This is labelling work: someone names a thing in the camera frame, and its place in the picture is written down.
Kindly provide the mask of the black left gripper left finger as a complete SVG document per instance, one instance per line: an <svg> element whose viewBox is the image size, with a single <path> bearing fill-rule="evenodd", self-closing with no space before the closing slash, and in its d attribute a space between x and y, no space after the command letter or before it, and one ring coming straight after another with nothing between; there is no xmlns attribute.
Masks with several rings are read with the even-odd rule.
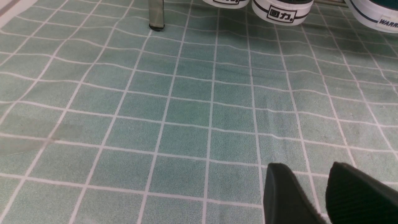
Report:
<svg viewBox="0 0 398 224"><path fill-rule="evenodd" d="M325 224L292 170L282 163L267 166L263 207L266 224Z"/></svg>

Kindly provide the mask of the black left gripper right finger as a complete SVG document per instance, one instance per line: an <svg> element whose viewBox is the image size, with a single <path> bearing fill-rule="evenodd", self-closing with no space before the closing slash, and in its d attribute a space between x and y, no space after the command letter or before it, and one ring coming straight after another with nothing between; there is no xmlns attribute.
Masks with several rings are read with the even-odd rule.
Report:
<svg viewBox="0 0 398 224"><path fill-rule="evenodd" d="M355 167L334 162L326 188L333 224L396 224L398 193Z"/></svg>

